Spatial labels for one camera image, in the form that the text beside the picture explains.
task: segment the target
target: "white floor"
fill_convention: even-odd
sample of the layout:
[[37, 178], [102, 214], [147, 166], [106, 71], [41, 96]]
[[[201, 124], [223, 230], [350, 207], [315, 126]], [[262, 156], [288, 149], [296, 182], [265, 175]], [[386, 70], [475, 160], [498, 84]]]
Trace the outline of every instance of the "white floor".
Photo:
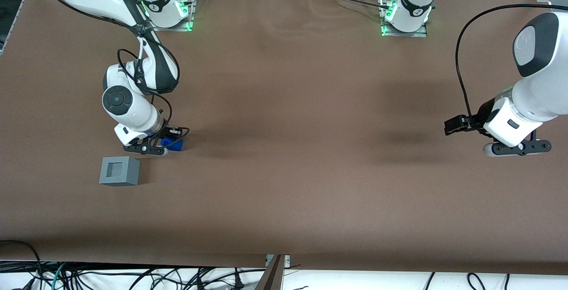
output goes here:
[[[166, 274], [170, 270], [156, 270], [156, 273]], [[125, 272], [125, 270], [105, 270], [105, 272]], [[142, 273], [144, 270], [128, 270], [128, 272]], [[196, 269], [180, 270], [182, 280], [188, 280], [197, 272]], [[234, 272], [233, 268], [219, 268], [213, 270], [203, 278], [211, 280], [224, 274]], [[262, 272], [241, 274], [244, 284], [257, 282]], [[380, 272], [380, 271], [339, 271], [339, 270], [286, 270], [282, 290], [424, 290], [429, 272]], [[505, 274], [478, 274], [486, 290], [502, 290], [505, 284]], [[169, 278], [178, 280], [176, 274]], [[14, 290], [22, 288], [31, 276], [27, 273], [0, 274], [0, 290]], [[100, 276], [87, 274], [82, 277], [94, 290], [127, 290], [134, 282], [136, 276]], [[225, 279], [233, 284], [234, 278]], [[134, 287], [134, 290], [148, 290], [152, 284], [151, 277], [145, 277]], [[481, 286], [473, 282], [478, 290]], [[164, 282], [156, 290], [174, 290], [176, 284]], [[207, 287], [208, 290], [229, 290], [227, 284], [217, 282]], [[435, 274], [430, 290], [470, 290], [465, 273], [438, 272]], [[543, 276], [532, 274], [512, 274], [509, 281], [509, 290], [568, 290], [568, 276]]]

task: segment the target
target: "blue block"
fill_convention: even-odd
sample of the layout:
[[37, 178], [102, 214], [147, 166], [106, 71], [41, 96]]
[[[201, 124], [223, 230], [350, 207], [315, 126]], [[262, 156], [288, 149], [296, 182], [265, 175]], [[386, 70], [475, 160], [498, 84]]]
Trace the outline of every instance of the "blue block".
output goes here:
[[[173, 142], [174, 141], [169, 138], [162, 138], [162, 146], [169, 145]], [[182, 147], [183, 147], [183, 140], [178, 140], [172, 146], [168, 146], [168, 149], [173, 151], [181, 151]]]

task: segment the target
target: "square hole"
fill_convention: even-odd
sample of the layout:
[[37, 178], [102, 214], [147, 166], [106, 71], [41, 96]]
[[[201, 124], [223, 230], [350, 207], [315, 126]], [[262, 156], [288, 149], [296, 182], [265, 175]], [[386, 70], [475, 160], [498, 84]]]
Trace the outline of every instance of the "square hole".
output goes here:
[[121, 173], [122, 173], [122, 163], [108, 163], [107, 178], [120, 177]]

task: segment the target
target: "gray cube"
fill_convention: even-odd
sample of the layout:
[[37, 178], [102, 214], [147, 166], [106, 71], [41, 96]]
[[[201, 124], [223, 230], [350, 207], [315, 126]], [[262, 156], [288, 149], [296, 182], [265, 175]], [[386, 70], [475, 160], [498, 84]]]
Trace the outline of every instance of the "gray cube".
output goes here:
[[140, 161], [133, 157], [104, 157], [99, 183], [112, 187], [138, 185]]

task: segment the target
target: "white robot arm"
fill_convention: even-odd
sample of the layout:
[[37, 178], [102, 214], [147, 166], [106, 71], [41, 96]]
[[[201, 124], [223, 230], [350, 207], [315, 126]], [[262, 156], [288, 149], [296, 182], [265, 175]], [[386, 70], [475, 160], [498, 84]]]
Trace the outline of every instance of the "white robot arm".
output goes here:
[[513, 42], [513, 57], [523, 77], [485, 102], [470, 121], [464, 115], [446, 121], [446, 135], [479, 130], [495, 138], [486, 155], [528, 155], [550, 151], [549, 141], [536, 140], [544, 122], [568, 114], [568, 13], [548, 12], [532, 19]]
[[395, 29], [406, 33], [418, 31], [428, 20], [434, 0], [395, 0], [392, 11], [386, 13], [385, 20]]
[[[160, 43], [144, 11], [136, 0], [65, 0], [71, 6], [95, 16], [120, 21], [129, 27], [140, 41], [138, 59], [110, 66], [103, 79], [105, 90], [102, 104], [105, 111], [119, 124], [115, 132], [125, 150], [135, 153], [164, 155], [165, 148], [138, 147], [138, 141], [149, 136], [161, 135], [166, 129], [162, 115], [152, 106], [145, 95], [171, 92], [179, 81], [177, 63], [172, 54]], [[182, 19], [177, 0], [146, 0], [148, 5], [157, 5], [152, 20], [163, 25], [175, 25]], [[142, 49], [147, 57], [142, 58]]]

